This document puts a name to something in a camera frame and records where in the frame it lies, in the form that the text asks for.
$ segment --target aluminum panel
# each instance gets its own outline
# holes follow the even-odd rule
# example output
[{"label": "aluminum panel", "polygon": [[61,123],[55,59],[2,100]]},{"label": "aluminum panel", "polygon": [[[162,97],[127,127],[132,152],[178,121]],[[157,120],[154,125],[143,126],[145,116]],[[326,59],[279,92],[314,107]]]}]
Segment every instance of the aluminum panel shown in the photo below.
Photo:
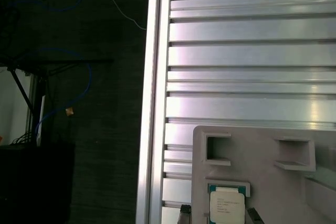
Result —
[{"label": "aluminum panel", "polygon": [[180,215],[180,209],[163,207],[161,224],[176,224]]},{"label": "aluminum panel", "polygon": [[289,17],[289,15],[310,14],[315,17],[326,17],[327,14],[333,15],[336,12],[335,4],[325,5],[300,5],[300,6],[275,6],[269,7],[253,7],[253,8],[217,8],[217,9],[195,9],[195,10],[173,10],[170,18],[178,22],[181,18],[231,18],[242,19],[247,18],[279,18],[281,16]]},{"label": "aluminum panel", "polygon": [[190,132],[194,131],[194,124],[166,124],[165,144],[170,145],[193,145],[190,140]]},{"label": "aluminum panel", "polygon": [[170,71],[169,81],[335,82],[333,71]]},{"label": "aluminum panel", "polygon": [[167,91],[221,93],[336,94],[335,84],[169,82]]},{"label": "aluminum panel", "polygon": [[191,175],[192,163],[164,162],[163,172],[169,174],[187,174]]},{"label": "aluminum panel", "polygon": [[335,122],[336,101],[168,97],[169,118]]},{"label": "aluminum panel", "polygon": [[164,151],[164,160],[176,162],[190,162],[192,160],[192,152],[184,151]]},{"label": "aluminum panel", "polygon": [[162,200],[191,204],[191,180],[164,178]]},{"label": "aluminum panel", "polygon": [[202,120],[198,122],[198,124],[181,124],[181,123],[168,123],[166,124],[166,128],[175,129],[175,138],[171,139],[174,144],[178,144],[180,139],[183,139],[184,145],[193,145],[193,134],[194,129],[199,125],[233,125],[233,126],[247,126],[247,127],[278,127],[278,128],[296,128],[296,129],[320,129],[320,130],[328,130],[333,127],[333,124],[327,123],[304,123],[304,122],[297,122],[293,124],[292,122],[285,122],[285,121],[229,121],[229,120]]},{"label": "aluminum panel", "polygon": [[175,0],[171,1],[171,10],[195,10],[195,9],[218,9],[218,8],[234,8],[234,9],[247,9],[252,7],[273,7],[283,6],[288,8],[291,12],[291,6],[304,5],[304,6],[324,6],[333,4],[336,0]]},{"label": "aluminum panel", "polygon": [[162,176],[163,176],[163,146],[165,127],[167,49],[169,34],[170,0],[160,1],[159,44],[157,51],[155,73],[155,110],[153,128],[153,158],[151,160],[151,193],[149,223],[161,221],[162,213]]},{"label": "aluminum panel", "polygon": [[336,66],[336,45],[170,47],[169,66]]},{"label": "aluminum panel", "polygon": [[146,35],[146,53],[144,63],[143,84],[146,90],[142,97],[142,115],[141,115],[141,136],[139,153],[139,172],[138,172],[138,196],[136,224],[147,224],[149,222],[148,212],[150,208],[150,181],[151,181],[151,145],[153,130],[153,110],[155,93],[155,59],[157,48],[157,30],[159,24],[159,2],[160,0],[149,0],[148,20]]},{"label": "aluminum panel", "polygon": [[336,18],[170,24],[171,42],[330,38],[336,38]]}]

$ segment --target white cable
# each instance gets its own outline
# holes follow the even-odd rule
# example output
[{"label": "white cable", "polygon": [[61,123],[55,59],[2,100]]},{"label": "white cable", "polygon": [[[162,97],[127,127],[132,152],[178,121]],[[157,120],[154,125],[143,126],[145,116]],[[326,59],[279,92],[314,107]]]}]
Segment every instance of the white cable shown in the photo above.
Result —
[{"label": "white cable", "polygon": [[137,26],[137,27],[139,27],[141,30],[146,30],[146,28],[143,28],[143,27],[141,27],[133,18],[130,18],[129,16],[127,16],[125,13],[123,13],[122,12],[122,10],[119,8],[119,6],[117,5],[117,3],[115,2],[115,0],[112,0],[113,2],[114,2],[114,4],[115,4],[115,6],[117,7],[117,9],[119,10],[119,12],[125,17],[125,18],[127,18],[128,20],[130,20],[130,21],[133,21],[134,23],[135,23],[135,25]]}]

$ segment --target white wall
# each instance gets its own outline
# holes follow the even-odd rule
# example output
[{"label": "white wall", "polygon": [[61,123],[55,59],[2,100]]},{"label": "white wall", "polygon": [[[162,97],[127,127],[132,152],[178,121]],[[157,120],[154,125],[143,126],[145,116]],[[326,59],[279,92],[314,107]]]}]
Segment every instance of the white wall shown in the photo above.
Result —
[{"label": "white wall", "polygon": [[[6,68],[0,68],[0,136],[1,145],[11,143],[26,130],[28,106],[20,93],[12,75]],[[29,96],[30,77],[16,70],[19,80]]]}]

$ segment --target black stand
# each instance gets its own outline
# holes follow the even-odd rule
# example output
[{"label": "black stand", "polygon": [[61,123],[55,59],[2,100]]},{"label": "black stand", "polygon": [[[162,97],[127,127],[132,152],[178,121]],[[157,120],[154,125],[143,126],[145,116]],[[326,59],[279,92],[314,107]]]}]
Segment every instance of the black stand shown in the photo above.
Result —
[{"label": "black stand", "polygon": [[[55,74],[64,72],[68,69],[76,67],[79,64],[83,63],[113,63],[112,59],[95,59],[95,60],[19,60],[20,56],[11,59],[10,57],[0,57],[0,65],[7,67],[7,70],[12,74],[23,98],[25,99],[30,113],[32,115],[32,125],[31,128],[35,130],[36,126],[40,120],[40,113],[41,113],[41,104],[42,104],[42,97],[45,95],[45,86],[46,80],[48,77],[53,76]],[[62,64],[64,66],[60,66],[56,69],[51,71],[41,70],[38,68],[39,65],[58,65]],[[37,77],[37,87],[35,89],[35,98],[34,103],[32,103],[26,94],[22,84],[17,77],[15,72],[16,69],[20,69],[26,73],[31,73]],[[33,146],[36,146],[36,135],[33,132],[30,143]]]}]

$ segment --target metal stand leg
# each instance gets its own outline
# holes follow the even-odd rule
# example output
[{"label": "metal stand leg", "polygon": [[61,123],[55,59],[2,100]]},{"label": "metal stand leg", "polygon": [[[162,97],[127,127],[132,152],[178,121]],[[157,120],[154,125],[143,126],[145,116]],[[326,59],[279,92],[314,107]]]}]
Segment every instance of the metal stand leg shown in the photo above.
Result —
[{"label": "metal stand leg", "polygon": [[28,107],[29,107],[31,113],[34,115],[34,108],[33,108],[33,105],[32,105],[32,103],[30,102],[30,100],[29,100],[29,98],[28,98],[28,96],[27,96],[27,94],[26,94],[26,91],[25,91],[24,88],[22,87],[22,84],[21,84],[19,78],[17,77],[15,70],[13,70],[13,69],[9,69],[9,71],[10,71],[10,73],[12,74],[12,76],[13,76],[15,82],[16,82],[16,85],[17,85],[18,88],[20,89],[20,92],[21,92],[23,98],[25,99],[25,101],[26,101],[26,103],[27,103],[27,105],[28,105]]}]

